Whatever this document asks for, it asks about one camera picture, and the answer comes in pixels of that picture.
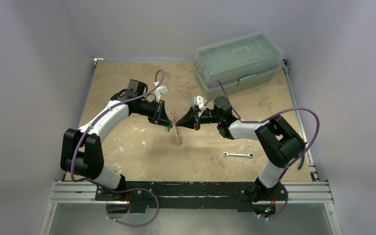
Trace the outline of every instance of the container lid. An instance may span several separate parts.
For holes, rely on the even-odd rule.
[[[225,41],[198,50],[198,54],[202,57],[211,75],[258,63],[269,58],[279,58],[283,53],[282,49],[265,34],[253,35],[241,40],[231,40],[231,42]]]

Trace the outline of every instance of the green plastic container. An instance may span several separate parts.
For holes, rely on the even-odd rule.
[[[228,94],[269,81],[280,69],[283,50],[267,34],[246,35],[195,51],[196,79],[205,97],[220,80]],[[223,95],[217,85],[212,98]]]

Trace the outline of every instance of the metal frame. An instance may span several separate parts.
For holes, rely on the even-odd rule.
[[[294,107],[297,107],[296,99],[289,80],[286,64],[282,66],[289,88],[290,97]],[[295,112],[300,129],[300,134],[307,141],[306,133],[302,124],[302,118],[298,111]],[[283,182],[289,192],[288,203],[322,203],[325,206],[326,218],[334,235],[342,235],[342,231],[336,217],[333,197],[328,182],[319,182],[315,163],[310,150],[305,155],[309,171],[315,182]],[[54,182],[48,198],[48,205],[41,224],[39,235],[48,235],[52,226],[57,205],[60,203],[81,204],[127,204],[126,201],[96,201],[97,186],[90,182]],[[253,204],[267,204],[270,202],[259,201]]]
[[[284,182],[289,192],[288,203],[333,203],[328,182]],[[127,204],[126,201],[96,201],[97,186],[90,182],[54,182],[49,203]],[[270,204],[270,201],[253,203]]]
[[[283,69],[284,75],[286,77],[287,87],[289,88],[289,94],[290,94],[290,98],[292,99],[293,107],[297,107],[298,103],[296,102],[295,94],[293,93],[293,89],[292,89],[292,84],[290,83],[290,79],[289,79],[288,69],[290,67],[287,66],[286,63],[287,63],[287,60],[283,60],[282,69]],[[299,125],[299,129],[300,129],[302,138],[304,139],[305,142],[307,142],[306,132],[305,132],[304,125],[303,125],[303,122],[302,122],[301,114],[298,110],[296,110],[295,115],[296,115],[296,119],[298,120],[298,125]],[[310,152],[310,149],[306,152],[305,157],[306,157],[306,160],[309,164],[313,163],[312,154]]]

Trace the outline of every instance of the white wall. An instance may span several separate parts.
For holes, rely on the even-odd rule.
[[[376,1],[323,0],[290,64],[298,104],[321,119],[312,152],[344,234],[376,234]]]
[[[266,31],[290,56],[321,0],[66,0],[94,57],[192,60],[197,47]]]
[[[92,64],[62,0],[0,0],[0,235],[38,233]]]

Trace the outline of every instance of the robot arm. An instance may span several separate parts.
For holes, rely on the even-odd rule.
[[[63,138],[61,169],[70,171],[74,150],[78,145],[79,139],[90,126],[92,128],[86,134],[81,146],[84,147],[84,150],[77,153],[74,173],[108,188],[125,189],[125,177],[104,165],[101,143],[106,139],[107,135],[132,113],[147,116],[148,121],[155,125],[172,128],[172,122],[166,115],[165,102],[160,99],[161,94],[168,91],[167,86],[159,86],[153,92],[155,95],[153,101],[139,99],[118,105],[122,101],[143,95],[145,89],[147,90],[145,83],[130,80],[127,89],[113,95],[106,108],[88,124],[81,126],[78,130],[68,129]]]
[[[305,149],[304,140],[280,115],[264,123],[245,123],[233,116],[233,108],[226,97],[217,97],[212,110],[205,108],[202,100],[194,97],[188,113],[175,125],[199,130],[203,123],[217,123],[217,129],[224,138],[260,141],[269,161],[255,181],[253,201],[270,198],[280,186],[279,178],[287,164]]]

